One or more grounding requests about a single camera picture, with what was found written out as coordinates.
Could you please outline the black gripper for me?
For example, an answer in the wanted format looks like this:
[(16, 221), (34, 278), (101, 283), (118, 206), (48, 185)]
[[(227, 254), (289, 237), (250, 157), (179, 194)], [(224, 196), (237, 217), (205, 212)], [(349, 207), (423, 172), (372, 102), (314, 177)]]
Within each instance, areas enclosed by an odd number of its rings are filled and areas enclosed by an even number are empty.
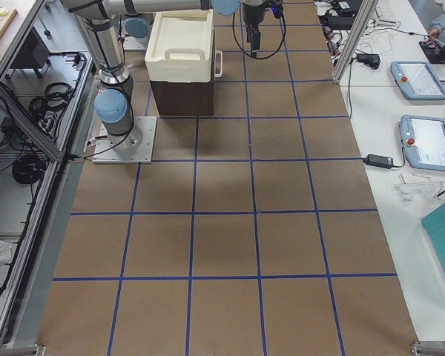
[(265, 0), (243, 0), (243, 21), (246, 24), (246, 41), (250, 44), (251, 57), (256, 57), (260, 49), (260, 31), (252, 30), (252, 25), (263, 21), (265, 8)]

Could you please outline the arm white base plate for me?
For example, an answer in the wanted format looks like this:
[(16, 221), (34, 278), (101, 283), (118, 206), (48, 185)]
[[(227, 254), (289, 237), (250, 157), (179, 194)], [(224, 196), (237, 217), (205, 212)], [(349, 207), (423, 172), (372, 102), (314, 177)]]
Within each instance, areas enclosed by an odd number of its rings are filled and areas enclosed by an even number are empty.
[(119, 145), (122, 138), (108, 137), (105, 126), (101, 124), (99, 134), (105, 138), (96, 143), (92, 161), (97, 164), (151, 163), (156, 124), (156, 116), (136, 116), (133, 130)]

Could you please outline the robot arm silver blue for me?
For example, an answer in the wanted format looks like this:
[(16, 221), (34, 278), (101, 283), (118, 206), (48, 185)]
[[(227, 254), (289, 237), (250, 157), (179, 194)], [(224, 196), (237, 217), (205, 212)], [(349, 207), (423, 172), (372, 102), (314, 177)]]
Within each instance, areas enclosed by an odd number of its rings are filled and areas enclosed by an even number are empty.
[(64, 1), (98, 67), (94, 110), (107, 134), (96, 162), (151, 161), (156, 118), (138, 117), (134, 81), (125, 66), (114, 18), (126, 16), (145, 28), (145, 63), (156, 106), (163, 116), (213, 116), (214, 80), (223, 55), (214, 44), (214, 14), (241, 10), (256, 30), (267, 1)]

